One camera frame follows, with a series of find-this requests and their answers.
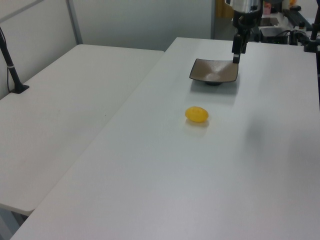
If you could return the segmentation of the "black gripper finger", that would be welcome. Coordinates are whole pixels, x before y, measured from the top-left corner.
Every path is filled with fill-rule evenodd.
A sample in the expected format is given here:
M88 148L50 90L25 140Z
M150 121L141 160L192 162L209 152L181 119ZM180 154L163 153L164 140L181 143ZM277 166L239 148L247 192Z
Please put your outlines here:
M233 37L232 50L233 59L232 62L234 64L238 64L240 62L240 57L242 53L242 36L239 34L235 34Z
M246 53L247 43L250 39L250 30L246 29L242 33L241 54Z

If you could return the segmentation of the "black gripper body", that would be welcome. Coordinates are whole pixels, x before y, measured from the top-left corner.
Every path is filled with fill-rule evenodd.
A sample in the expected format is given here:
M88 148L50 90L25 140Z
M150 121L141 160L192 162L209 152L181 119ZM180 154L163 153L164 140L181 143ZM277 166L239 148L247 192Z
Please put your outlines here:
M252 31L252 28L258 25L262 17L262 11L255 12L233 12L232 24L236 29L234 37L249 37Z

